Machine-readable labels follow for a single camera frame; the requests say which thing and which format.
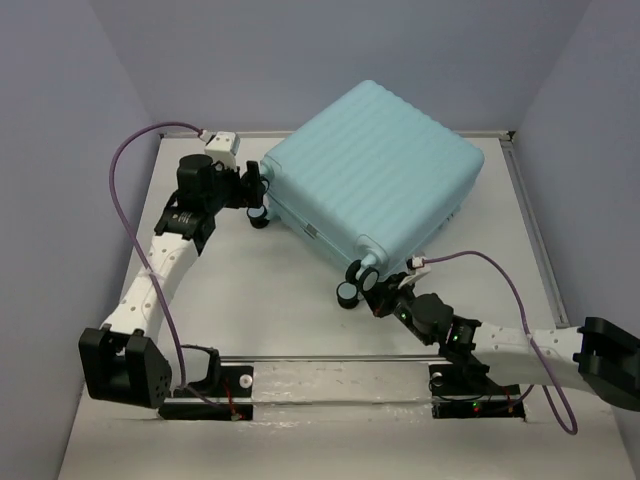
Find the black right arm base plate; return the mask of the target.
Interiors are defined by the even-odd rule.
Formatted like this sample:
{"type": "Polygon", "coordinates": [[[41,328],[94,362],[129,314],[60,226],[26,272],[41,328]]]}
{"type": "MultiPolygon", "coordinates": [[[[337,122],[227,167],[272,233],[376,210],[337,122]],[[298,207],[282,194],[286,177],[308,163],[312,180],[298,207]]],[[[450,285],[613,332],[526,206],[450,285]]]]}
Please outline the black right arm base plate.
{"type": "Polygon", "coordinates": [[[437,420],[525,419],[518,385],[501,386],[484,377],[471,380],[449,363],[429,366],[431,412],[437,420]]]}

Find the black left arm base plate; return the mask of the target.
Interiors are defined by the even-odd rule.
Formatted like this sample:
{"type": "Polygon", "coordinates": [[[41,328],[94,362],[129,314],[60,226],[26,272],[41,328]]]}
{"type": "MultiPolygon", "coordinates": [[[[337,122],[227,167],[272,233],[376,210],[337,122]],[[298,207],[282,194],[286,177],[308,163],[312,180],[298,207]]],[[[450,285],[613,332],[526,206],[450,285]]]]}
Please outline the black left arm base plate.
{"type": "Polygon", "coordinates": [[[176,389],[158,409],[158,416],[168,421],[251,421],[253,377],[253,365],[223,364],[216,384],[209,373],[203,380],[190,384],[206,401],[190,390],[176,389]]]}

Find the light blue hard-shell suitcase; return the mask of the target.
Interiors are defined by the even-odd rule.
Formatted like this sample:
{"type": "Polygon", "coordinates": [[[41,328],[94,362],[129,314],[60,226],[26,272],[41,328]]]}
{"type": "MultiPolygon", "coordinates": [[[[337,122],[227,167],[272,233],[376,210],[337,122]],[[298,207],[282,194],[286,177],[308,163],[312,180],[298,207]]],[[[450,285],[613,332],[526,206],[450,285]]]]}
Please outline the light blue hard-shell suitcase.
{"type": "Polygon", "coordinates": [[[342,269],[336,297],[351,309],[457,213],[484,161],[470,141],[364,80],[263,156],[266,204],[247,215],[255,228],[280,220],[342,269]]]}

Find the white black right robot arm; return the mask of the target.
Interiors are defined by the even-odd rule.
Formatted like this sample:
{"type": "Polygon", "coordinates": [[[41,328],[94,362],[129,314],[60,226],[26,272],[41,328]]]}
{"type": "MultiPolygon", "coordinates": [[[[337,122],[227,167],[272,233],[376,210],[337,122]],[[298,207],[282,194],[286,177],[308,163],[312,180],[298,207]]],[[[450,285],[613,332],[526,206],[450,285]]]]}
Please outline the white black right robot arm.
{"type": "Polygon", "coordinates": [[[413,277],[379,280],[373,268],[355,285],[374,316],[396,317],[422,344],[460,369],[462,384],[557,385],[591,393],[628,411],[639,408],[639,339],[614,323],[589,317],[580,327],[507,328],[455,314],[435,294],[414,293],[413,277]]]}

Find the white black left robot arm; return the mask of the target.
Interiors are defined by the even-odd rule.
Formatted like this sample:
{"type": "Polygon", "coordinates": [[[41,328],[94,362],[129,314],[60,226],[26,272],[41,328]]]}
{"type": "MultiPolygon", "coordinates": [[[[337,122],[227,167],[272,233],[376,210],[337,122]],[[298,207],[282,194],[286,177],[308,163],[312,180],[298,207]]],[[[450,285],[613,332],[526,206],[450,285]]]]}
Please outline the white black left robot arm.
{"type": "Polygon", "coordinates": [[[180,159],[177,188],[154,227],[142,266],[115,310],[87,328],[78,347],[91,398],[156,409],[167,398],[172,368],[156,342],[173,327],[168,307],[213,234],[224,208],[265,210],[268,181],[257,162],[228,168],[205,154],[180,159]]]}

